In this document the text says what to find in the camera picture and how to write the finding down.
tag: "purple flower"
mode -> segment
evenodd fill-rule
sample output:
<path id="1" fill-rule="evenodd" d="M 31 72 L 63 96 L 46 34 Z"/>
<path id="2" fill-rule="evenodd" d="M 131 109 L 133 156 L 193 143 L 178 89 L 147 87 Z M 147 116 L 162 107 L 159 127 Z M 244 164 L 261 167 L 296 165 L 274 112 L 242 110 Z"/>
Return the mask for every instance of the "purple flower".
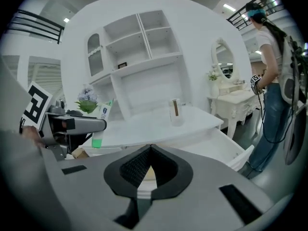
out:
<path id="1" fill-rule="evenodd" d="M 78 100 L 91 101 L 93 103 L 97 103 L 97 95 L 95 94 L 93 87 L 90 85 L 86 86 L 78 95 Z"/>

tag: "potted plant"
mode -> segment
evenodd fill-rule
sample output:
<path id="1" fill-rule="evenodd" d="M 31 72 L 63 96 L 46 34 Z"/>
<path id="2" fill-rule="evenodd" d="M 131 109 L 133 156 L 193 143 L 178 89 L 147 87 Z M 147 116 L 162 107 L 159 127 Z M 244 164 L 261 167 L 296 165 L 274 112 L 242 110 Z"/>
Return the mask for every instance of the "potted plant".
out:
<path id="1" fill-rule="evenodd" d="M 78 95 L 78 101 L 75 102 L 78 104 L 78 109 L 91 114 L 98 107 L 97 105 L 97 95 L 94 92 L 93 86 L 85 85 L 82 91 Z"/>
<path id="2" fill-rule="evenodd" d="M 219 96 L 219 87 L 218 87 L 218 76 L 219 74 L 217 72 L 215 72 L 214 70 L 209 71 L 208 75 L 208 79 L 211 82 L 211 96 L 212 97 L 218 97 Z"/>

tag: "ceiling light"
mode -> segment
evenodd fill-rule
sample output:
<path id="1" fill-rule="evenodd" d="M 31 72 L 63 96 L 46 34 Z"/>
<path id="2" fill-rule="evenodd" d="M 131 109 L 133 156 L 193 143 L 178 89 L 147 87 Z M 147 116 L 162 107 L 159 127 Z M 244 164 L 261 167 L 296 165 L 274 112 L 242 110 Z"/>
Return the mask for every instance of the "ceiling light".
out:
<path id="1" fill-rule="evenodd" d="M 275 6 L 278 5 L 278 3 L 276 2 L 276 0 L 272 0 L 272 1 L 273 1 L 273 4 L 274 4 Z"/>
<path id="2" fill-rule="evenodd" d="M 242 18 L 244 18 L 245 20 L 248 20 L 247 16 L 242 14 Z"/>
<path id="3" fill-rule="evenodd" d="M 233 12 L 236 11 L 235 8 L 233 8 L 233 7 L 231 7 L 231 6 L 227 5 L 227 4 L 224 4 L 223 6 L 224 6 L 225 8 L 227 8 L 227 9 L 232 10 Z"/>

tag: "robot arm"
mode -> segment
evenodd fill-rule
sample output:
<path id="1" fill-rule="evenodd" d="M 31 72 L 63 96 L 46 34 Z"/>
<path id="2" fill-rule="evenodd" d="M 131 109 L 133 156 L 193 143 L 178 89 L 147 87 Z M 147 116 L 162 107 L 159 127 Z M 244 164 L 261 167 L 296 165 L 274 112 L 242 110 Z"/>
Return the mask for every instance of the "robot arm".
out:
<path id="1" fill-rule="evenodd" d="M 69 115 L 64 110 L 62 101 L 51 105 L 45 113 L 39 134 L 48 149 L 51 149 L 57 160 L 63 160 L 79 145 L 91 137 L 87 134 L 104 131 L 107 122 L 95 117 Z"/>

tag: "white shelving unit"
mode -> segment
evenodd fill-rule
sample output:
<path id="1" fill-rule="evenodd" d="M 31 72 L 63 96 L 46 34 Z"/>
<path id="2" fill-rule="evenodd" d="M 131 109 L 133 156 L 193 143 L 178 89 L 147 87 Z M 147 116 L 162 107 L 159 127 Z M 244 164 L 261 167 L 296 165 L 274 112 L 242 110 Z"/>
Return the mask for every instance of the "white shelving unit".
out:
<path id="1" fill-rule="evenodd" d="M 170 27 L 146 30 L 146 37 L 153 58 L 170 53 L 179 53 L 177 41 Z"/>
<path id="2" fill-rule="evenodd" d="M 141 32 L 140 23 L 136 14 L 124 17 L 103 27 L 105 44 L 112 43 L 120 38 Z"/>
<path id="3" fill-rule="evenodd" d="M 118 39 L 106 46 L 111 59 L 112 70 L 117 70 L 119 64 L 132 65 L 150 59 L 141 32 Z"/>
<path id="4" fill-rule="evenodd" d="M 108 127 L 122 127 L 140 113 L 165 108 L 169 99 L 180 98 L 190 106 L 184 57 L 162 10 L 98 28 L 86 44 L 89 83 L 103 102 L 116 100 Z M 119 69 L 123 63 L 127 66 Z"/>
<path id="5" fill-rule="evenodd" d="M 89 35 L 86 42 L 89 83 L 102 102 L 114 100 L 101 149 L 161 143 L 212 157 L 239 170 L 253 146 L 244 150 L 219 131 L 222 120 L 191 106 L 191 84 L 184 56 L 162 10 L 133 14 Z M 118 68 L 119 64 L 127 66 Z M 179 98 L 184 124 L 173 127 L 168 100 Z"/>
<path id="6" fill-rule="evenodd" d="M 144 30 L 169 26 L 169 22 L 162 10 L 140 13 L 139 17 Z"/>

